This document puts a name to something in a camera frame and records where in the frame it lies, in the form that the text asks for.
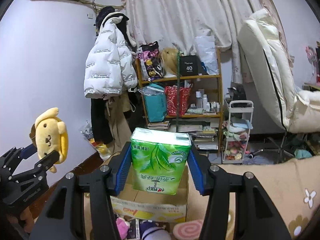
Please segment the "white puffer jacket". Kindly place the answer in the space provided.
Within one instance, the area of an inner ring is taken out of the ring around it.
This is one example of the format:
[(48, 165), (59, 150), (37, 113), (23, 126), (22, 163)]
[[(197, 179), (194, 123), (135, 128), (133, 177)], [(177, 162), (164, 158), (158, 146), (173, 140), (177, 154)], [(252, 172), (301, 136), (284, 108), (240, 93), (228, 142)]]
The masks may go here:
[(121, 12), (111, 12), (102, 20), (95, 44), (86, 59), (86, 98), (106, 100), (137, 86), (133, 67), (133, 48), (137, 44), (130, 35), (128, 21), (129, 18)]

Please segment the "stack of books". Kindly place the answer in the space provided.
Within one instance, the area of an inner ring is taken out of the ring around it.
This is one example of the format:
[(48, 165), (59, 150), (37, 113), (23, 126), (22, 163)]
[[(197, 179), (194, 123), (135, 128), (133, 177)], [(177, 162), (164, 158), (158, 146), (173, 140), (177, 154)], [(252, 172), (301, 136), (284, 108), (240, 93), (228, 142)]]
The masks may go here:
[(147, 125), (148, 129), (154, 129), (159, 131), (166, 131), (169, 129), (170, 121), (164, 121), (164, 122), (150, 122)]

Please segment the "wooden shelf unit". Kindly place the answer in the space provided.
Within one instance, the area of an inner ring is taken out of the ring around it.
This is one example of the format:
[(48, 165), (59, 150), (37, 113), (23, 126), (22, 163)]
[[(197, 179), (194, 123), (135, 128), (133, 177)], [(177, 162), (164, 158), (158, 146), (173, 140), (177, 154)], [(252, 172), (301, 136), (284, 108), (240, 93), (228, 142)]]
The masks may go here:
[(164, 131), (188, 133), (201, 151), (221, 152), (223, 123), (223, 90), (221, 68), (209, 75), (195, 56), (179, 56), (176, 63), (190, 63), (188, 76), (178, 73), (172, 77), (143, 79), (142, 55), (135, 59), (134, 67), (138, 87), (151, 89), (142, 94), (146, 124), (154, 129), (160, 122)]

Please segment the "purple plush toy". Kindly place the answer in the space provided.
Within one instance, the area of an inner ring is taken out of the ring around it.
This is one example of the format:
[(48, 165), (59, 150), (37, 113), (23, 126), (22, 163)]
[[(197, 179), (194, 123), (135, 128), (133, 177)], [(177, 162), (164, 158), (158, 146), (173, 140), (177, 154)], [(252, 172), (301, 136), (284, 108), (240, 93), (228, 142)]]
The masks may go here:
[(144, 221), (139, 225), (141, 240), (171, 240), (166, 225), (159, 225), (157, 222)]

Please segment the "teal bag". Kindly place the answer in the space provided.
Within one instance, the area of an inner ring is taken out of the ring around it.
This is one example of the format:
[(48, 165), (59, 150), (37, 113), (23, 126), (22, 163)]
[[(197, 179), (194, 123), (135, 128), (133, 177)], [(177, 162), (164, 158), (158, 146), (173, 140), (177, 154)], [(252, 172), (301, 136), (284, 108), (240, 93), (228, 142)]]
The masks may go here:
[(143, 88), (139, 88), (138, 91), (144, 96), (148, 121), (163, 121), (167, 115), (167, 100), (164, 88), (152, 83)]

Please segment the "floral curtain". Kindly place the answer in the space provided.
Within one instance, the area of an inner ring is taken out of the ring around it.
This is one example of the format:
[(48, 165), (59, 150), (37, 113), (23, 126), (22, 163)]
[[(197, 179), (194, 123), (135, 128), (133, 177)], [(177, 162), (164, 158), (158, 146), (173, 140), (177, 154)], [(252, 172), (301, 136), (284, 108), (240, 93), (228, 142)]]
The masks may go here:
[(266, 9), (276, 23), (282, 45), (284, 29), (272, 0), (122, 0), (129, 30), (138, 45), (158, 42), (159, 47), (176, 48), (185, 55), (195, 53), (197, 36), (212, 36), (223, 51), (232, 52), (233, 83), (252, 81), (237, 36), (245, 20)]

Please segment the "beige hanging trousers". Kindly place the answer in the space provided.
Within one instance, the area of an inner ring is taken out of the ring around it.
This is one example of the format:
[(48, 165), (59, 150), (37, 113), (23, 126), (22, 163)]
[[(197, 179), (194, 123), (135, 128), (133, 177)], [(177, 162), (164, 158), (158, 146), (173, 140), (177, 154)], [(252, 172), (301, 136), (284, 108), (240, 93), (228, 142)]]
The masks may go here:
[(112, 97), (106, 102), (106, 117), (113, 137), (113, 140), (107, 144), (111, 154), (120, 152), (125, 143), (130, 141), (132, 133), (124, 112), (131, 112), (131, 110), (127, 92)]

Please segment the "blonde wig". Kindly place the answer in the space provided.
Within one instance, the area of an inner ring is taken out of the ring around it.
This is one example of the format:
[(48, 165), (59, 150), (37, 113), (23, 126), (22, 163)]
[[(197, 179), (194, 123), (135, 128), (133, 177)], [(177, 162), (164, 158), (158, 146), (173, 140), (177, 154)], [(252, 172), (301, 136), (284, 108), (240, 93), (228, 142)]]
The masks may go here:
[(177, 74), (177, 61), (179, 51), (176, 48), (164, 48), (160, 53), (160, 59), (166, 74)]

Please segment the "green tissue pack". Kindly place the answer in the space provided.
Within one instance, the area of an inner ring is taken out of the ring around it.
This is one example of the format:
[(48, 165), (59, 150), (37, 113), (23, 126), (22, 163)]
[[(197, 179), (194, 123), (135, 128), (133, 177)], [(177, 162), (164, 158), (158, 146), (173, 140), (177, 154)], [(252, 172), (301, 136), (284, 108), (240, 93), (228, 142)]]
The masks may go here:
[(175, 195), (190, 148), (186, 133), (137, 127), (131, 135), (133, 188)]

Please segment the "pink bunny plush toy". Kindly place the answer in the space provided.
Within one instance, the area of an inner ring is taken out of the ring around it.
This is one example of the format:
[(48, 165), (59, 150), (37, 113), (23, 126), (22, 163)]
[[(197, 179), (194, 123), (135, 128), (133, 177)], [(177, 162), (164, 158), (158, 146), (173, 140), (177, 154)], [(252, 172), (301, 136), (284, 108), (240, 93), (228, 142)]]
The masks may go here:
[(118, 232), (119, 232), (120, 238), (121, 239), (126, 239), (128, 230), (130, 229), (130, 223), (127, 222), (125, 219), (123, 219), (121, 217), (118, 217), (116, 219), (116, 225), (117, 225), (117, 228), (118, 228)]

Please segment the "red patterned bag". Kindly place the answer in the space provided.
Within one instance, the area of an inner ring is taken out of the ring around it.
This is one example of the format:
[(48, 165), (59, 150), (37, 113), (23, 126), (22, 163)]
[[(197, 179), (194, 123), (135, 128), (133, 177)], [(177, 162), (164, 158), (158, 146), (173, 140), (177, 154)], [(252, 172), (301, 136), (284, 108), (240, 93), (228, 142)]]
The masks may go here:
[(191, 95), (191, 88), (180, 87), (177, 91), (177, 86), (165, 86), (165, 95), (167, 98), (167, 114), (168, 116), (183, 116), (188, 108), (188, 100)]

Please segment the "green pole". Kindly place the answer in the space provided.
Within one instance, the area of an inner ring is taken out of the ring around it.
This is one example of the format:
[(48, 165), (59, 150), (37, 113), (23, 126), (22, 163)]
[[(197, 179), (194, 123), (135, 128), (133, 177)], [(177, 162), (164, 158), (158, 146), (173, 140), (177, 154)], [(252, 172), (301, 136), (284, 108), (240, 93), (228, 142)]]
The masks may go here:
[(179, 117), (180, 117), (180, 52), (177, 52), (177, 90), (176, 90), (176, 133), (179, 132)]

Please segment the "plastic bag of toys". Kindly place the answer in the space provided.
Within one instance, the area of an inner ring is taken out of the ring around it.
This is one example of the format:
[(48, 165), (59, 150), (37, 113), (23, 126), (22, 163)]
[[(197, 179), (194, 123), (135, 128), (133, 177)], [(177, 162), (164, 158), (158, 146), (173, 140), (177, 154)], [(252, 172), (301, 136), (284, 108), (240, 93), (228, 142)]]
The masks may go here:
[(109, 157), (111, 157), (111, 151), (107, 148), (107, 146), (103, 142), (95, 141), (92, 126), (88, 120), (86, 120), (84, 126), (80, 127), (80, 133), (91, 144), (91, 146), (95, 148), (103, 161), (106, 161)]

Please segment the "cardboard box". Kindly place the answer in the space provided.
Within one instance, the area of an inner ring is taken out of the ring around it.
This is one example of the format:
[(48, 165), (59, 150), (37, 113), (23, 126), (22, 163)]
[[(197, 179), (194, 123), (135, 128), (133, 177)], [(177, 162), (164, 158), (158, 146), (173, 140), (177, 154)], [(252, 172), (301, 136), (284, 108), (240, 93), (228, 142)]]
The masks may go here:
[(181, 223), (186, 221), (188, 203), (188, 168), (185, 167), (175, 195), (138, 191), (132, 187), (130, 169), (123, 191), (111, 197), (115, 213), (156, 222)]

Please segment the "yellow dog plush toy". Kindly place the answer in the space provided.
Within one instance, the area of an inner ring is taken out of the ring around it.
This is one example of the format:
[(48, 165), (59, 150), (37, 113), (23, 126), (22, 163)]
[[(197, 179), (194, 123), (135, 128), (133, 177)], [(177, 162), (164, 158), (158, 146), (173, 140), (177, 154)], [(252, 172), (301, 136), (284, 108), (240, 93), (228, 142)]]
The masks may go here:
[(58, 161), (49, 169), (52, 173), (57, 172), (55, 165), (63, 163), (68, 153), (67, 126), (58, 117), (58, 113), (59, 109), (53, 107), (40, 114), (29, 134), (33, 145), (37, 148), (39, 159), (43, 159), (52, 151), (59, 153)]

